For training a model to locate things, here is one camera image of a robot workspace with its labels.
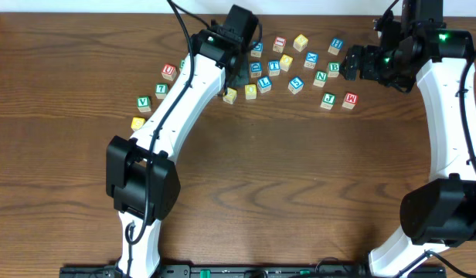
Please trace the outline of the green B block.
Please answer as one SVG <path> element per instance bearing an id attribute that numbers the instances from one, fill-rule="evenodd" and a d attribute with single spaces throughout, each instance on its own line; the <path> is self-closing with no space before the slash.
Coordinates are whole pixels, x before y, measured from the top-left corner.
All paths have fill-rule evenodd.
<path id="1" fill-rule="evenodd" d="M 330 62 L 328 64 L 327 71 L 328 71 L 328 77 L 329 78 L 338 77 L 339 72 L 340 72 L 340 65 L 341 65 L 341 63 L 338 63 L 338 62 Z"/>

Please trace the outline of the yellow O block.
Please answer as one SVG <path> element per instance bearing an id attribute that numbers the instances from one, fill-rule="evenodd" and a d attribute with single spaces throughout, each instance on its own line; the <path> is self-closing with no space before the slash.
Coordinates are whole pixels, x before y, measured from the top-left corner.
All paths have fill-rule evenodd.
<path id="1" fill-rule="evenodd" d="M 255 100 L 257 98 L 257 86 L 255 84 L 247 84 L 244 89 L 247 100 Z"/>
<path id="2" fill-rule="evenodd" d="M 287 72 L 291 68 L 292 63 L 293 63 L 293 58 L 289 55 L 284 54 L 280 58 L 280 69 Z"/>

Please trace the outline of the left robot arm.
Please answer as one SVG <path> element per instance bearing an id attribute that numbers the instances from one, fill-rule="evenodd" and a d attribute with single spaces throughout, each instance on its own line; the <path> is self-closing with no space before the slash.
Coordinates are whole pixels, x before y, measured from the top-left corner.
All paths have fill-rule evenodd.
<path id="1" fill-rule="evenodd" d="M 106 152 L 106 193 L 123 228 L 118 277 L 150 277 L 160 262 L 158 237 L 180 189 L 175 164 L 207 103 L 239 72 L 253 34 L 225 27 L 190 39 L 184 66 L 167 96 L 129 139 L 115 136 Z"/>

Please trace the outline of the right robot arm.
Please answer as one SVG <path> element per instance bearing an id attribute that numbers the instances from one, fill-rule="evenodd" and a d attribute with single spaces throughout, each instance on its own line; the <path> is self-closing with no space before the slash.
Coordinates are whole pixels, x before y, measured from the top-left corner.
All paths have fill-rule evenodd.
<path id="1" fill-rule="evenodd" d="M 354 45 L 340 66 L 347 80 L 373 80 L 422 95 L 430 136 L 426 185 L 408 193 L 399 228 L 368 256 L 366 277 L 426 276 L 423 263 L 476 240 L 476 44 L 449 29 L 440 1 L 407 0 L 374 22 L 380 44 Z"/>

